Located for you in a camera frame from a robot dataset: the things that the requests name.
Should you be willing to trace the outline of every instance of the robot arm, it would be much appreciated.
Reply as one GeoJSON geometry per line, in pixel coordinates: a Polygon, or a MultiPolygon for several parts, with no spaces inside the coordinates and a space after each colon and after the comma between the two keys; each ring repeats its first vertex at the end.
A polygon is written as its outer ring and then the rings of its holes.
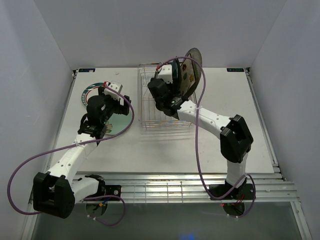
{"type": "MultiPolygon", "coordinates": [[[[172,92],[169,86],[160,78],[152,78],[149,82],[148,89],[155,100],[156,108],[167,116],[195,124],[197,105],[172,92]]],[[[199,110],[198,125],[220,139],[221,154],[227,160],[225,185],[230,189],[245,174],[246,160],[253,142],[249,128],[242,116],[223,116],[204,108],[199,110]]],[[[239,182],[236,188],[239,189],[245,184],[246,178],[239,182]]]]}
{"type": "MultiPolygon", "coordinates": [[[[108,83],[108,87],[117,93],[122,85],[108,83]]],[[[99,145],[99,141],[81,144],[81,142],[102,139],[107,131],[106,123],[113,114],[129,114],[126,102],[120,105],[119,96],[107,88],[99,87],[98,95],[88,100],[87,113],[82,117],[74,144],[63,157],[46,173],[38,172],[33,179],[33,208],[37,211],[67,218],[75,203],[88,196],[102,196],[106,193],[105,182],[97,175],[89,175],[73,182],[73,179],[89,154],[99,145]]]]}

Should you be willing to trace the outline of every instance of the white wall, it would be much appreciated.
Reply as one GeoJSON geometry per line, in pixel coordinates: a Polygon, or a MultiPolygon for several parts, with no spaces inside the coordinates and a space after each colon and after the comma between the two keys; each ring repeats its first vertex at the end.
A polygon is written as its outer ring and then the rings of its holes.
{"type": "MultiPolygon", "coordinates": [[[[25,159],[52,147],[72,72],[32,0],[0,0],[0,239],[19,239],[25,216],[7,200],[7,183],[25,159]]],[[[13,181],[14,202],[23,210],[36,159],[13,181]]]]}
{"type": "Polygon", "coordinates": [[[72,69],[135,67],[190,48],[249,67],[286,0],[34,0],[72,69]]]}
{"type": "Polygon", "coordinates": [[[295,182],[313,239],[320,239],[320,1],[289,0],[251,72],[279,161],[295,182]]]}

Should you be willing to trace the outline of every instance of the white tabletop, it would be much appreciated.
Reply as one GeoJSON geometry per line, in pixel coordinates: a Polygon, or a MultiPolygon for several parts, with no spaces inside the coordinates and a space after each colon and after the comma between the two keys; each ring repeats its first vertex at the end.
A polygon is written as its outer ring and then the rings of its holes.
{"type": "MultiPolygon", "coordinates": [[[[271,157],[259,122],[250,87],[244,72],[227,72],[226,68],[204,68],[206,91],[201,105],[215,113],[244,117],[254,142],[248,155],[248,173],[273,173],[271,157]]],[[[101,142],[80,167],[79,172],[111,173],[197,173],[195,133],[144,134],[138,120],[137,68],[96,68],[95,72],[77,74],[63,119],[57,148],[71,144],[80,120],[86,113],[81,94],[89,85],[116,81],[123,85],[122,94],[130,96],[136,118],[122,135],[101,142]]],[[[197,88],[197,96],[203,86],[197,88]]],[[[56,152],[51,165],[65,151],[56,152]]],[[[220,153],[220,142],[211,133],[199,130],[199,156],[204,173],[226,173],[227,162],[220,153]]]]}

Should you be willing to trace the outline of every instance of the wire basket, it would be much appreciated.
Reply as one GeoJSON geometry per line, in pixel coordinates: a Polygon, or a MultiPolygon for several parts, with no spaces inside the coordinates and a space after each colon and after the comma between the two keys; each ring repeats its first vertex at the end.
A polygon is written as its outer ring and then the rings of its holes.
{"type": "MultiPolygon", "coordinates": [[[[141,126],[148,131],[179,130],[180,132],[194,129],[192,123],[167,116],[156,108],[156,102],[147,85],[155,76],[157,66],[158,63],[144,63],[138,66],[138,115],[141,126]]],[[[195,93],[189,99],[197,104],[195,93]]]]}

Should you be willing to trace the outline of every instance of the purple cable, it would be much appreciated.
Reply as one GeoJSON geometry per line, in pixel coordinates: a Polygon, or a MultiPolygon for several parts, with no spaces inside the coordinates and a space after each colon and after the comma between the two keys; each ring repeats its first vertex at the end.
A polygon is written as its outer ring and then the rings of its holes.
{"type": "MultiPolygon", "coordinates": [[[[113,139],[119,135],[121,135],[122,133],[124,133],[130,126],[131,124],[133,123],[134,121],[134,118],[135,118],[135,111],[134,111],[134,108],[132,107],[131,103],[123,96],[121,95],[120,93],[116,92],[115,90],[109,88],[108,86],[106,86],[106,88],[108,90],[110,90],[111,92],[114,92],[115,94],[119,95],[130,107],[131,109],[131,112],[132,112],[132,118],[131,118],[131,121],[130,123],[128,124],[128,126],[125,127],[125,129],[123,129],[122,131],[120,131],[119,133],[115,134],[115,135],[112,135],[112,136],[109,136],[109,137],[105,137],[105,138],[102,138],[102,139],[96,139],[96,140],[89,140],[89,141],[82,141],[82,142],[79,142],[78,145],[84,145],[84,144],[90,144],[90,143],[96,143],[96,142],[102,142],[102,141],[105,141],[105,140],[109,140],[109,139],[113,139]]],[[[70,148],[73,148],[73,147],[76,147],[77,145],[76,144],[71,144],[71,145],[68,145],[68,146],[63,146],[63,147],[60,147],[60,148],[57,148],[57,149],[53,149],[53,150],[49,150],[49,151],[45,151],[43,153],[39,153],[37,155],[34,155],[30,158],[28,158],[27,160],[25,160],[23,163],[21,163],[12,173],[11,177],[9,178],[9,182],[8,182],[8,185],[6,187],[6,194],[7,194],[7,197],[8,197],[8,200],[9,200],[9,203],[11,205],[11,207],[17,211],[18,213],[20,214],[23,214],[23,215],[36,215],[36,214],[40,214],[41,212],[39,211],[36,211],[36,212],[26,212],[26,211],[22,211],[21,209],[19,209],[13,202],[12,200],[12,197],[11,197],[11,184],[12,184],[12,180],[14,179],[15,175],[17,174],[17,172],[25,165],[27,164],[28,162],[30,162],[31,160],[33,159],[36,159],[38,157],[41,157],[41,156],[44,156],[44,155],[47,155],[47,154],[51,154],[51,153],[55,153],[55,152],[58,152],[58,151],[61,151],[61,150],[65,150],[65,149],[70,149],[70,148]]],[[[118,197],[118,196],[113,196],[113,198],[119,198],[123,204],[125,204],[125,201],[118,197]]]]}
{"type": "Polygon", "coordinates": [[[104,195],[104,196],[86,197],[86,198],[83,199],[83,200],[85,200],[85,201],[92,201],[92,200],[99,200],[99,199],[101,199],[101,198],[114,198],[114,199],[119,199],[119,200],[122,202],[122,204],[123,204],[123,213],[122,213],[121,217],[120,217],[119,220],[116,221],[115,223],[107,223],[107,222],[105,222],[105,221],[103,221],[103,220],[101,220],[101,219],[99,219],[99,218],[96,218],[96,217],[93,216],[93,215],[89,215],[89,216],[90,216],[91,218],[93,218],[94,220],[96,220],[96,221],[98,221],[98,222],[100,222],[100,223],[102,223],[102,224],[104,224],[104,225],[106,225],[106,226],[109,226],[109,227],[115,226],[115,225],[117,225],[118,223],[120,223],[120,222],[122,221],[122,219],[124,219],[124,217],[125,217],[125,215],[126,215],[126,203],[125,203],[125,201],[124,201],[121,197],[115,196],[115,195],[104,195]]]}
{"type": "MultiPolygon", "coordinates": [[[[207,82],[206,82],[205,72],[204,72],[202,66],[201,66],[196,60],[194,60],[193,58],[188,57],[188,56],[177,56],[177,57],[173,57],[173,58],[169,59],[168,61],[160,64],[157,68],[161,68],[163,65],[165,65],[165,64],[167,64],[167,63],[169,63],[169,62],[171,62],[171,61],[173,61],[173,60],[179,60],[179,59],[189,59],[189,60],[193,61],[195,64],[198,65],[198,67],[200,68],[200,70],[201,70],[201,72],[202,72],[202,75],[203,75],[203,89],[202,89],[201,95],[200,95],[200,97],[199,97],[199,101],[197,102],[197,105],[196,105],[196,106],[197,106],[197,109],[196,109],[196,117],[195,117],[195,157],[196,157],[196,165],[197,165],[197,168],[198,168],[199,177],[200,177],[200,179],[201,179],[202,185],[203,185],[206,193],[207,193],[212,199],[214,199],[214,200],[222,200],[222,199],[224,199],[227,195],[229,195],[229,194],[232,192],[233,189],[235,189],[235,187],[240,183],[240,181],[241,181],[243,178],[246,177],[246,175],[245,175],[245,174],[242,175],[242,176],[239,178],[239,180],[234,184],[234,186],[233,186],[232,188],[230,188],[229,191],[227,191],[227,192],[226,192],[225,194],[223,194],[222,196],[218,196],[218,197],[213,196],[213,195],[211,194],[211,192],[208,190],[207,185],[206,185],[205,180],[204,180],[204,177],[203,177],[203,174],[202,174],[202,171],[201,171],[200,159],[199,159],[199,140],[198,140],[198,137],[199,137],[199,107],[200,107],[201,100],[202,100],[202,98],[203,98],[203,96],[204,96],[204,94],[205,94],[206,83],[207,83],[207,82]]],[[[242,215],[239,216],[239,217],[244,217],[244,216],[246,216],[246,215],[249,213],[249,211],[252,209],[252,207],[253,207],[253,205],[254,205],[255,198],[256,198],[256,186],[255,186],[255,182],[254,182],[253,178],[251,177],[251,175],[249,175],[249,174],[247,174],[247,175],[250,177],[250,179],[251,179],[251,181],[252,181],[253,194],[254,194],[253,196],[254,196],[254,197],[253,197],[253,200],[252,200],[252,203],[251,203],[249,209],[248,209],[244,214],[242,214],[242,215]]]]}

